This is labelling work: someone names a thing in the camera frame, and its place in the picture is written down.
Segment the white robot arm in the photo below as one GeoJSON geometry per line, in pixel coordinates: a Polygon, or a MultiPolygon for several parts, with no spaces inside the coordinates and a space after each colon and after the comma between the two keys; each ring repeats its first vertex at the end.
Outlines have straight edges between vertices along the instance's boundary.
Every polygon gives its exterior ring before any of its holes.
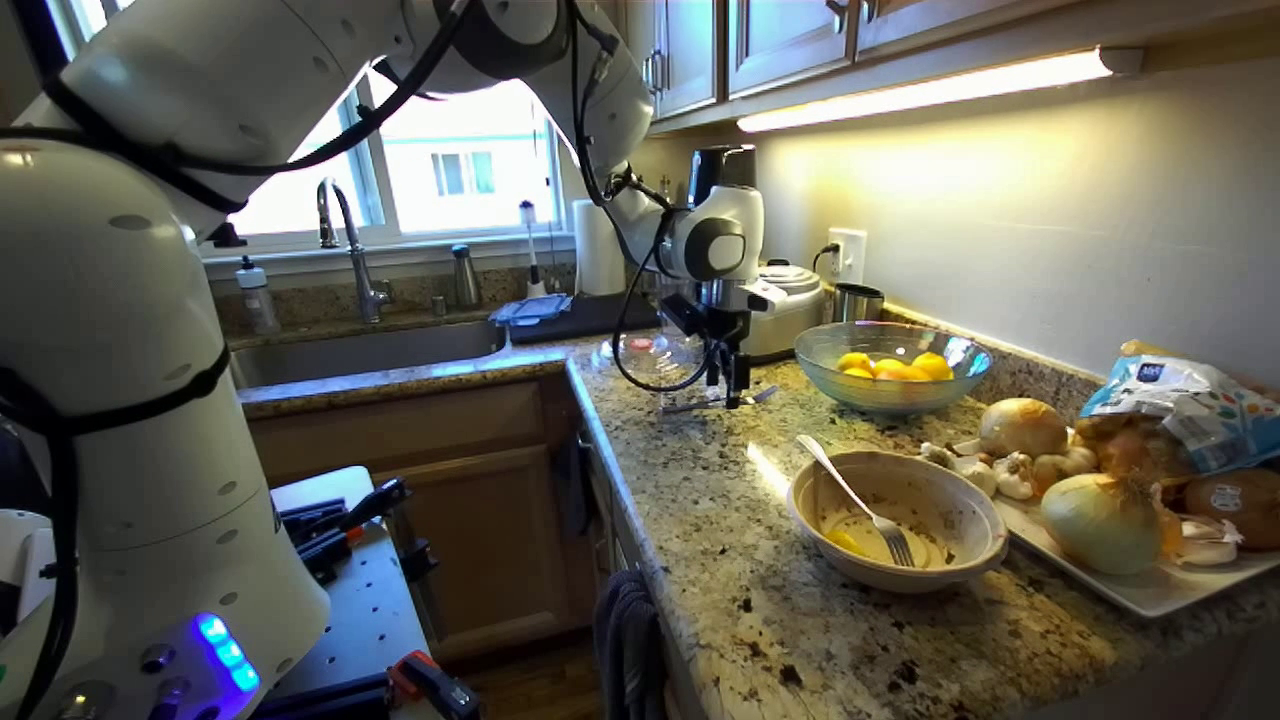
{"type": "Polygon", "coordinates": [[[244,720],[327,625],[283,537],[197,238],[362,67],[402,100],[515,79],[627,260],[755,275],[762,199],[630,175],[652,105],[595,0],[131,0],[5,130],[5,418],[36,444],[47,592],[5,634],[5,720],[244,720]]]}

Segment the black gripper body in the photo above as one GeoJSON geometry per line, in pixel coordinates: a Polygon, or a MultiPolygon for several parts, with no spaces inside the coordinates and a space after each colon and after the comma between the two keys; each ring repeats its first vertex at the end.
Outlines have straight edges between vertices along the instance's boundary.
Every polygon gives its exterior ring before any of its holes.
{"type": "Polygon", "coordinates": [[[743,380],[738,345],[746,336],[746,308],[731,303],[718,283],[690,283],[661,301],[661,315],[705,345],[705,370],[710,380],[743,380]]]}

